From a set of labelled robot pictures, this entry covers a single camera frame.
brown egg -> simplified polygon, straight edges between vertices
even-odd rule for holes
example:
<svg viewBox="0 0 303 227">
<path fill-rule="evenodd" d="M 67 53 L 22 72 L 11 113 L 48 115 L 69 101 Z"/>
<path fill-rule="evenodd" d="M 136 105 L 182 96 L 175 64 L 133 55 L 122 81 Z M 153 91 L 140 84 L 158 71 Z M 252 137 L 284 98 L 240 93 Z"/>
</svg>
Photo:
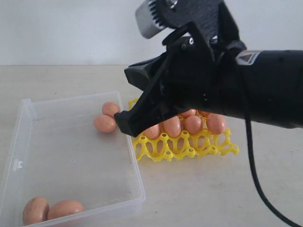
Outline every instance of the brown egg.
<svg viewBox="0 0 303 227">
<path fill-rule="evenodd" d="M 206 125 L 213 134 L 221 134 L 226 129 L 226 120 L 223 116 L 210 113 L 206 119 Z"/>
<path fill-rule="evenodd" d="M 154 140 L 156 138 L 158 138 L 160 136 L 161 133 L 161 128 L 159 124 L 156 124 L 148 129 L 146 129 L 143 132 L 143 135 L 145 135 L 147 138 L 149 138 L 150 140 Z"/>
<path fill-rule="evenodd" d="M 197 110 L 195 109 L 190 109 L 184 113 L 181 113 L 181 116 L 184 118 L 188 118 L 189 116 L 195 115 L 197 113 Z"/>
<path fill-rule="evenodd" d="M 23 209 L 22 220 L 25 226 L 47 220 L 49 205 L 46 198 L 34 197 L 27 202 Z"/>
<path fill-rule="evenodd" d="M 114 102 L 106 102 L 102 106 L 102 113 L 114 119 L 114 115 L 120 112 L 120 108 Z"/>
<path fill-rule="evenodd" d="M 107 115 L 98 115 L 94 120 L 94 126 L 101 132 L 113 132 L 116 129 L 115 120 Z"/>
<path fill-rule="evenodd" d="M 189 132 L 189 134 L 198 134 L 201 131 L 202 126 L 202 120 L 198 116 L 190 116 L 184 120 L 184 128 Z"/>
<path fill-rule="evenodd" d="M 210 112 L 201 111 L 201 110 L 199 110 L 199 113 L 202 114 L 203 117 L 207 117 L 210 114 Z"/>
<path fill-rule="evenodd" d="M 178 116 L 174 116 L 163 122 L 165 132 L 172 138 L 177 137 L 181 133 L 181 122 Z"/>
<path fill-rule="evenodd" d="M 83 212 L 83 205 L 76 200 L 64 200 L 53 205 L 47 214 L 47 220 L 61 218 L 71 214 Z"/>
</svg>

